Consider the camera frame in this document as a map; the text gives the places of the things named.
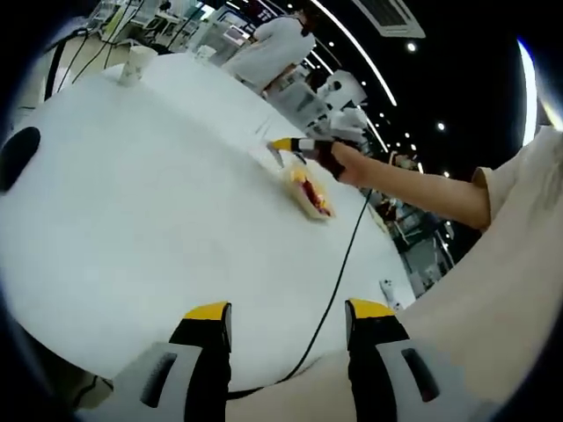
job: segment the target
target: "black wire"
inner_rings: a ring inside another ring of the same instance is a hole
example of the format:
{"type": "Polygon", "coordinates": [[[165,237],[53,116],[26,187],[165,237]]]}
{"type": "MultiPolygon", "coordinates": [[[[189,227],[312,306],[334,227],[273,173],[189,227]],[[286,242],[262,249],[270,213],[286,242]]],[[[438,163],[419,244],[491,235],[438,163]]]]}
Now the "black wire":
{"type": "Polygon", "coordinates": [[[111,382],[109,382],[106,378],[100,378],[100,380],[102,380],[102,382],[103,382],[107,387],[109,387],[109,389],[110,389],[111,391],[113,391],[113,384],[112,384],[111,382]]]}
{"type": "MultiPolygon", "coordinates": [[[[340,288],[340,283],[342,282],[342,275],[344,275],[344,269],[346,268],[346,263],[348,262],[348,257],[350,255],[350,251],[352,250],[352,245],[354,244],[355,235],[358,232],[358,228],[360,227],[360,222],[362,221],[363,213],[365,212],[366,208],[368,207],[369,199],[371,198],[372,193],[373,193],[373,191],[369,190],[368,194],[366,195],[366,200],[363,204],[362,211],[360,212],[360,215],[358,216],[358,221],[356,222],[355,227],[354,227],[354,231],[352,232],[352,237],[350,238],[350,243],[348,244],[346,254],[344,255],[344,260],[342,261],[342,265],[340,266],[340,272],[338,274],[338,279],[336,280],[336,284],[334,285],[333,295],[331,296],[330,300],[328,301],[328,305],[326,305],[325,313],[320,318],[320,322],[318,323],[317,329],[315,330],[315,333],[313,334],[313,337],[312,337],[311,341],[309,342],[309,345],[307,346],[305,353],[303,354],[303,356],[299,360],[299,362],[297,362],[297,365],[291,370],[291,372],[289,374],[287,374],[283,379],[278,381],[276,384],[279,384],[281,382],[286,382],[293,375],[295,375],[297,373],[297,371],[301,368],[301,366],[303,365],[305,360],[307,359],[307,356],[309,356],[309,352],[311,351],[311,348],[315,344],[315,341],[317,340],[317,336],[320,333],[321,328],[323,328],[323,324],[325,323],[326,317],[328,317],[328,313],[330,312],[331,307],[333,306],[334,299],[336,298],[336,294],[338,293],[338,290],[340,288]]],[[[232,391],[232,392],[229,392],[228,399],[229,400],[237,400],[239,398],[247,397],[247,396],[250,396],[252,393],[255,393],[256,391],[263,389],[263,388],[264,387],[258,387],[257,389],[247,389],[247,390],[244,390],[244,391],[232,391]]]]}
{"type": "Polygon", "coordinates": [[[72,56],[72,59],[70,60],[70,63],[69,63],[69,67],[64,72],[64,76],[62,77],[61,83],[59,84],[59,87],[56,90],[57,92],[59,92],[61,90],[62,84],[64,84],[64,80],[67,78],[67,75],[70,72],[70,68],[72,67],[72,65],[74,64],[74,61],[77,59],[78,55],[80,54],[80,51],[84,47],[84,44],[86,44],[86,41],[88,40],[88,34],[89,34],[88,31],[86,31],[86,34],[84,35],[84,39],[82,41],[82,44],[80,44],[80,47],[78,48],[78,50],[72,56]]]}
{"type": "Polygon", "coordinates": [[[342,281],[342,275],[344,274],[344,269],[346,268],[346,263],[348,262],[348,256],[350,255],[350,251],[352,250],[352,244],[354,244],[355,235],[358,232],[358,227],[360,227],[360,221],[362,220],[363,213],[365,212],[366,207],[369,204],[369,198],[371,198],[372,192],[373,191],[369,190],[369,193],[366,195],[366,201],[363,203],[362,211],[360,212],[358,221],[355,224],[354,231],[352,232],[352,238],[350,239],[350,243],[348,244],[346,254],[344,255],[344,260],[342,261],[342,266],[340,267],[340,273],[338,274],[338,279],[336,280],[336,285],[334,286],[333,295],[331,296],[330,301],[328,301],[328,305],[326,306],[326,310],[325,313],[323,314],[323,317],[320,318],[320,323],[318,323],[318,327],[315,330],[315,333],[313,334],[311,342],[307,346],[307,350],[305,350],[303,357],[297,363],[296,367],[294,367],[293,370],[289,374],[287,374],[285,378],[283,378],[281,381],[278,381],[277,383],[286,382],[289,378],[291,378],[293,375],[296,374],[296,372],[299,370],[299,368],[303,365],[303,363],[307,359],[307,356],[309,356],[309,352],[311,351],[311,348],[315,344],[315,340],[317,339],[317,336],[320,333],[320,329],[323,328],[323,324],[325,323],[326,317],[328,317],[328,313],[330,312],[331,307],[333,306],[334,303],[334,299],[336,298],[336,294],[338,293],[340,282],[342,281]]]}
{"type": "Polygon", "coordinates": [[[91,384],[87,385],[86,387],[82,388],[80,391],[78,391],[78,394],[76,397],[74,397],[74,400],[72,401],[72,408],[73,409],[77,409],[78,406],[80,405],[80,402],[82,401],[82,399],[84,398],[84,396],[89,393],[90,391],[92,391],[94,388],[96,388],[96,382],[98,381],[98,376],[94,375],[94,377],[91,380],[91,384]]]}
{"type": "MultiPolygon", "coordinates": [[[[128,25],[128,23],[131,22],[135,16],[137,16],[137,13],[139,12],[139,10],[141,10],[141,8],[143,7],[143,4],[144,4],[145,1],[146,1],[146,0],[142,0],[142,1],[139,3],[139,6],[137,7],[137,10],[135,11],[135,13],[133,13],[133,15],[131,15],[131,18],[129,18],[129,20],[127,21],[127,23],[121,28],[121,31],[123,31],[123,30],[125,29],[125,27],[128,25]]],[[[104,60],[104,69],[107,69],[107,64],[109,63],[109,57],[110,57],[110,55],[112,55],[113,46],[114,46],[114,44],[110,44],[110,45],[109,45],[109,51],[107,52],[106,59],[104,60]]]]}
{"type": "Polygon", "coordinates": [[[129,3],[127,3],[127,6],[125,6],[125,11],[123,11],[123,15],[121,16],[119,22],[117,23],[117,25],[115,26],[115,28],[113,29],[112,33],[110,34],[110,36],[107,38],[107,41],[104,41],[104,45],[102,46],[102,48],[100,50],[98,50],[98,52],[84,65],[83,68],[80,69],[80,71],[78,72],[78,74],[75,76],[75,78],[72,80],[72,83],[76,82],[77,79],[84,73],[84,71],[86,69],[88,69],[88,67],[92,64],[92,62],[94,60],[96,60],[98,58],[99,55],[102,54],[102,51],[104,51],[104,48],[106,48],[106,45],[110,44],[109,40],[111,40],[113,38],[113,36],[115,35],[115,32],[117,31],[117,29],[120,27],[121,22],[123,22],[123,19],[127,16],[127,11],[129,10],[129,7],[131,6],[131,4],[133,3],[133,0],[130,0],[129,3]]]}

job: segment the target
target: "beige shirt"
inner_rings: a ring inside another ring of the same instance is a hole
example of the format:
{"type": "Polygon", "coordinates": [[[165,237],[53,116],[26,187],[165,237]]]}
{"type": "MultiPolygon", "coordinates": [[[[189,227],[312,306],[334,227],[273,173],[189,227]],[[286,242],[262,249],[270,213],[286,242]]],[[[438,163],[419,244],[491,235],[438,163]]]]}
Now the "beige shirt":
{"type": "MultiPolygon", "coordinates": [[[[491,226],[436,286],[399,315],[411,338],[464,370],[473,395],[505,402],[533,366],[563,293],[563,134],[542,127],[499,169],[478,169],[491,226]]],[[[229,402],[227,420],[353,421],[345,353],[229,402]]]]}

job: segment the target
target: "human arm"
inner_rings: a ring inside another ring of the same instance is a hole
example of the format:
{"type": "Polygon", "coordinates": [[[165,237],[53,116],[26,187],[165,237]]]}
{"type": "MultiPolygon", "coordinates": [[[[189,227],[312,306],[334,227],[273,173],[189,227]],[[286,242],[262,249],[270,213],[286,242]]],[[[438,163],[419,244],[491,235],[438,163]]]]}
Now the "human arm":
{"type": "Polygon", "coordinates": [[[345,167],[342,183],[377,189],[475,229],[486,229],[491,222],[486,187],[404,170],[363,156],[340,142],[334,143],[333,155],[345,167]]]}

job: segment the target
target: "black cable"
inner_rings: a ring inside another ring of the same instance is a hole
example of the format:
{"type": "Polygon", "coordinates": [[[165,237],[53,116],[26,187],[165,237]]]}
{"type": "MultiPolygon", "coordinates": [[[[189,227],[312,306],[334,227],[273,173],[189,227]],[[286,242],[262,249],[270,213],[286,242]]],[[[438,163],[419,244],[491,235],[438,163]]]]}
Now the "black cable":
{"type": "MultiPolygon", "coordinates": [[[[286,382],[293,375],[295,375],[297,373],[297,371],[301,368],[301,366],[303,365],[305,360],[307,359],[307,356],[309,356],[309,352],[311,351],[311,348],[315,344],[315,341],[317,340],[317,336],[320,333],[321,328],[323,328],[323,324],[325,323],[326,317],[328,317],[328,313],[330,312],[331,307],[333,306],[334,299],[336,298],[336,294],[338,293],[338,290],[340,288],[340,282],[342,281],[342,275],[344,275],[344,269],[346,268],[346,263],[348,262],[348,257],[350,255],[350,251],[352,250],[352,245],[354,244],[355,235],[358,232],[358,228],[360,227],[360,222],[362,221],[363,213],[365,213],[365,210],[368,207],[369,199],[371,198],[372,193],[373,193],[373,191],[370,189],[368,194],[366,195],[366,200],[363,204],[362,211],[360,212],[360,215],[358,216],[358,221],[356,222],[355,227],[354,227],[354,231],[352,232],[352,237],[350,238],[350,243],[348,244],[346,254],[344,255],[344,260],[342,261],[342,265],[340,266],[340,273],[338,274],[338,279],[336,280],[336,284],[334,285],[333,295],[331,296],[330,300],[328,301],[328,305],[326,306],[325,313],[320,318],[320,322],[318,323],[317,329],[315,330],[315,333],[313,334],[313,337],[312,337],[311,341],[309,342],[309,345],[307,346],[305,353],[303,354],[302,358],[297,362],[297,365],[291,370],[291,372],[289,374],[287,374],[283,379],[278,381],[276,384],[279,384],[281,382],[286,382]]],[[[263,388],[264,387],[258,387],[257,389],[247,389],[247,390],[244,390],[244,391],[229,392],[228,399],[229,400],[237,400],[239,398],[247,397],[247,396],[250,396],[252,393],[255,393],[256,391],[263,389],[263,388]]]]}
{"type": "MultiPolygon", "coordinates": [[[[123,31],[123,29],[125,29],[125,27],[128,25],[128,23],[131,22],[135,16],[137,16],[137,13],[139,12],[139,10],[141,10],[145,1],[146,0],[142,0],[139,3],[139,7],[137,7],[137,10],[135,11],[135,13],[133,13],[133,15],[131,15],[131,18],[129,18],[128,22],[121,28],[121,31],[123,31]]],[[[109,51],[107,52],[106,59],[104,60],[104,70],[107,69],[107,64],[109,63],[110,55],[112,55],[112,50],[113,50],[113,44],[110,44],[109,45],[109,51]]]]}
{"type": "Polygon", "coordinates": [[[133,3],[133,0],[130,0],[129,3],[127,3],[127,6],[125,6],[125,11],[123,11],[123,15],[121,16],[119,22],[117,23],[117,25],[115,26],[115,28],[113,29],[112,33],[110,34],[110,36],[107,38],[107,41],[104,41],[104,45],[102,46],[102,48],[100,50],[98,50],[98,52],[84,65],[83,68],[80,69],[80,71],[78,72],[78,74],[75,76],[75,78],[72,80],[72,83],[76,82],[77,79],[84,73],[84,71],[86,69],[88,69],[88,67],[92,64],[92,62],[94,60],[96,60],[98,58],[99,55],[102,54],[102,51],[104,51],[104,48],[106,48],[107,44],[110,44],[109,40],[111,40],[113,38],[113,36],[115,35],[117,29],[120,27],[121,22],[123,22],[123,19],[127,16],[127,11],[129,10],[129,7],[131,6],[131,4],[133,3]]]}
{"type": "Polygon", "coordinates": [[[70,72],[70,68],[72,67],[72,65],[74,64],[74,61],[77,59],[78,55],[80,54],[80,51],[82,51],[82,48],[84,47],[84,44],[86,44],[86,41],[88,40],[88,31],[86,31],[86,34],[84,35],[84,39],[82,40],[82,44],[80,44],[80,47],[78,48],[78,50],[74,53],[74,55],[72,56],[72,59],[70,59],[70,63],[69,63],[69,67],[67,68],[67,70],[64,72],[64,76],[62,77],[61,82],[59,83],[59,87],[57,88],[57,92],[59,92],[62,88],[62,84],[64,84],[64,80],[67,78],[67,75],[70,72]]]}
{"type": "Polygon", "coordinates": [[[354,244],[355,235],[358,232],[358,227],[360,227],[360,221],[362,220],[363,213],[365,212],[366,207],[369,204],[369,198],[371,198],[372,192],[373,192],[372,190],[369,190],[369,193],[366,196],[366,201],[363,203],[362,211],[360,212],[358,221],[355,224],[354,231],[352,232],[352,238],[350,239],[350,243],[348,244],[346,254],[344,255],[344,260],[342,261],[342,266],[340,267],[340,273],[338,274],[338,279],[336,280],[336,285],[334,286],[333,295],[331,296],[331,299],[328,301],[328,305],[326,306],[326,310],[325,313],[323,314],[323,317],[320,318],[320,323],[318,323],[318,327],[315,330],[315,333],[313,334],[311,342],[307,346],[307,350],[305,350],[303,357],[297,363],[296,367],[294,367],[293,370],[289,374],[287,374],[285,378],[283,378],[281,381],[278,381],[277,383],[285,382],[296,374],[296,372],[299,370],[299,368],[303,365],[303,363],[307,359],[307,356],[309,356],[309,352],[311,351],[311,348],[315,344],[315,340],[317,339],[317,336],[320,333],[320,329],[323,328],[323,324],[325,323],[326,317],[328,317],[328,313],[330,312],[331,307],[333,306],[334,303],[334,299],[336,298],[336,294],[338,293],[340,282],[342,281],[342,275],[344,274],[344,269],[346,268],[346,263],[348,262],[348,256],[350,255],[350,251],[352,250],[352,244],[354,244]]]}
{"type": "Polygon", "coordinates": [[[49,51],[51,51],[53,48],[60,46],[61,44],[66,44],[68,41],[72,40],[73,38],[77,37],[78,35],[80,35],[80,33],[88,33],[88,30],[86,28],[78,28],[75,29],[72,33],[70,33],[69,35],[67,35],[66,37],[61,38],[60,40],[54,42],[53,44],[51,44],[49,47],[45,48],[45,50],[43,50],[43,54],[48,53],[49,51]]]}
{"type": "Polygon", "coordinates": [[[72,408],[73,409],[77,409],[78,406],[80,405],[80,402],[82,401],[82,399],[84,398],[84,396],[89,393],[90,391],[92,391],[93,389],[96,388],[96,382],[98,381],[98,376],[94,375],[94,377],[91,380],[91,384],[87,385],[86,387],[82,388],[80,391],[78,391],[78,394],[76,397],[74,397],[74,400],[72,401],[72,408]]]}

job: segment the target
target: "black handle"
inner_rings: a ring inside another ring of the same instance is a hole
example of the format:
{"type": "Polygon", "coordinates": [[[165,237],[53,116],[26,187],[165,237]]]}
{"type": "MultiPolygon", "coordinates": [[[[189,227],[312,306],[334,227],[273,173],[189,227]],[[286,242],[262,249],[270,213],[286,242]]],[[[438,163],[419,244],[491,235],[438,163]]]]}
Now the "black handle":
{"type": "Polygon", "coordinates": [[[342,173],[346,169],[342,164],[338,162],[333,155],[333,144],[335,142],[341,142],[348,147],[359,150],[358,144],[354,141],[347,141],[344,139],[337,139],[336,141],[316,141],[315,149],[318,152],[318,163],[325,167],[335,179],[340,179],[342,173]]]}

